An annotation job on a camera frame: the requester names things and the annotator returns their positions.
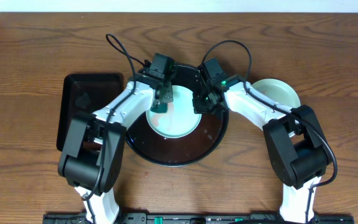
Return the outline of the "green and orange sponge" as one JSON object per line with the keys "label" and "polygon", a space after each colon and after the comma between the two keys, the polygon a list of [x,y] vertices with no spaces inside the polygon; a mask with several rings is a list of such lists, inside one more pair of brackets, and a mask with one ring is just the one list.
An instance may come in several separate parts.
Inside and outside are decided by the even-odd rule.
{"label": "green and orange sponge", "polygon": [[151,107],[150,110],[153,113],[166,113],[168,111],[168,105],[167,104],[153,105],[153,107]]}

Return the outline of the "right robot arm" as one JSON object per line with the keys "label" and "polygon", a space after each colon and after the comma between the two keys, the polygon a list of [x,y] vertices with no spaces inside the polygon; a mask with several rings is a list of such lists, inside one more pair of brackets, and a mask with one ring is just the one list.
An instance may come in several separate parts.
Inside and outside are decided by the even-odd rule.
{"label": "right robot arm", "polygon": [[322,182],[321,177],[328,165],[337,167],[314,111],[276,102],[238,75],[203,75],[200,85],[193,100],[195,113],[231,110],[260,128],[273,171],[284,184],[280,216],[286,222],[312,221],[316,188],[335,179],[332,175]]}

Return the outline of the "light blue plate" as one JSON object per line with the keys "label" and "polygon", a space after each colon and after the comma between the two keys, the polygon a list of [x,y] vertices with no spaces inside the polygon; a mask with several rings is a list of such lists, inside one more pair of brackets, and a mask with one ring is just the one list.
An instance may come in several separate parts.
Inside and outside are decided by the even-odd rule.
{"label": "light blue plate", "polygon": [[253,83],[252,87],[283,105],[288,105],[293,108],[297,108],[301,105],[300,98],[296,91],[281,80],[266,78]]}
{"label": "light blue plate", "polygon": [[147,122],[159,135],[165,138],[181,138],[190,134],[199,125],[201,114],[193,107],[193,92],[179,85],[173,85],[173,101],[167,103],[165,113],[146,112]]}

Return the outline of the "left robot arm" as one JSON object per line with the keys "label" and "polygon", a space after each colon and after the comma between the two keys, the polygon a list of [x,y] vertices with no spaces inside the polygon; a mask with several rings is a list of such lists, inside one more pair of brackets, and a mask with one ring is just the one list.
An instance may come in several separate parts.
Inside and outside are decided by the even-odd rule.
{"label": "left robot arm", "polygon": [[113,186],[118,178],[124,141],[132,124],[163,98],[166,81],[138,75],[125,89],[102,108],[79,111],[70,120],[58,174],[80,194],[88,223],[114,223],[119,205]]}

